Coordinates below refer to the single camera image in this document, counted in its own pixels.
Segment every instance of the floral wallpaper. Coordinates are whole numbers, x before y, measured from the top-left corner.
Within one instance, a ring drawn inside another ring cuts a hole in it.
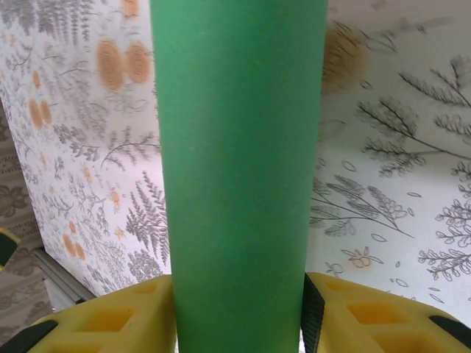
[[[469,13],[330,0],[307,263],[467,324]],[[0,0],[0,17],[0,99],[47,252],[97,295],[170,272],[148,0]]]
[[[307,269],[471,325],[471,3],[329,10]]]
[[[47,252],[96,295],[168,273],[149,3],[0,0],[0,18],[0,99]]]

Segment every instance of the black rubber edge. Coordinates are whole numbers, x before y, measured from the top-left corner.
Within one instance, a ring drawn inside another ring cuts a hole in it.
[[[325,300],[307,274],[302,293],[301,330],[306,353],[317,352],[324,318]]]
[[[0,232],[0,244],[0,266],[5,266],[18,247],[18,244],[2,232]]]
[[[432,320],[435,325],[452,335],[456,340],[463,343],[467,348],[471,349],[471,329],[468,326],[440,315],[430,316],[429,319]]]
[[[0,353],[28,353],[39,341],[45,338],[58,325],[57,321],[48,320],[30,326],[0,346]]]

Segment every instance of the orange flower print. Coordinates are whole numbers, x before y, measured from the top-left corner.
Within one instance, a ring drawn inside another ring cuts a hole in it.
[[[34,99],[30,99],[29,103],[29,114],[31,114],[32,123],[40,129],[43,127],[43,118],[41,117],[41,111],[39,109],[38,103]]]
[[[325,35],[322,94],[347,89],[356,82],[366,62],[361,35],[335,25]]]
[[[123,60],[116,44],[110,40],[101,41],[96,47],[96,66],[102,84],[112,91],[119,90],[124,82]]]
[[[111,191],[111,201],[113,201],[113,204],[115,206],[115,211],[119,210],[121,208],[121,199],[119,197],[119,194],[113,190]]]
[[[126,17],[136,18],[139,16],[139,0],[122,0],[123,11]]]
[[[341,252],[343,252],[344,254],[350,256],[350,259],[348,259],[348,260],[351,261],[352,264],[356,268],[364,268],[364,267],[371,266],[371,264],[373,264],[373,262],[384,264],[383,261],[381,261],[377,257],[372,256],[372,255],[369,254],[369,247],[368,246],[365,246],[365,250],[363,250],[362,252],[360,250],[357,250],[357,249],[355,249],[353,252],[351,252],[349,250],[342,250]]]
[[[81,259],[81,261],[85,261],[86,259],[85,252],[83,251],[82,246],[78,243],[75,243],[75,252],[77,253],[77,256],[79,257],[79,259]]]
[[[72,234],[77,233],[77,228],[75,227],[75,223],[73,221],[68,222],[68,227],[71,229]]]
[[[32,73],[32,83],[36,88],[41,87],[41,78],[39,77],[39,73],[36,70],[34,70]]]
[[[89,167],[83,168],[83,175],[85,176],[85,178],[87,179],[88,182],[93,181],[93,177],[91,176],[91,171],[90,171]]]
[[[41,160],[41,163],[43,163],[44,168],[46,168],[47,167],[47,159],[46,159],[46,156],[44,155],[44,153],[42,153],[42,152],[41,152],[40,160]]]
[[[74,243],[72,243],[71,238],[67,234],[63,234],[62,238],[64,240],[64,246],[67,252],[73,257],[75,257],[77,255],[77,252]]]
[[[124,231],[119,227],[116,228],[115,235],[118,237],[119,240],[126,238],[126,235],[124,234]]]
[[[144,83],[150,76],[150,57],[142,43],[136,43],[126,52],[126,67],[132,81]]]
[[[41,102],[41,115],[46,124],[50,124],[52,122],[51,109],[49,108],[49,104],[47,104],[47,101]]]

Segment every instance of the green cylinder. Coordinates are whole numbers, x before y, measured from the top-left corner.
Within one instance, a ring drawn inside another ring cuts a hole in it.
[[[151,0],[181,353],[298,350],[326,0]]]

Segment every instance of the green foam roller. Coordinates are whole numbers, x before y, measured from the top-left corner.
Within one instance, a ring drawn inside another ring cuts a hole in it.
[[[181,353],[298,350],[326,0],[151,0]]]

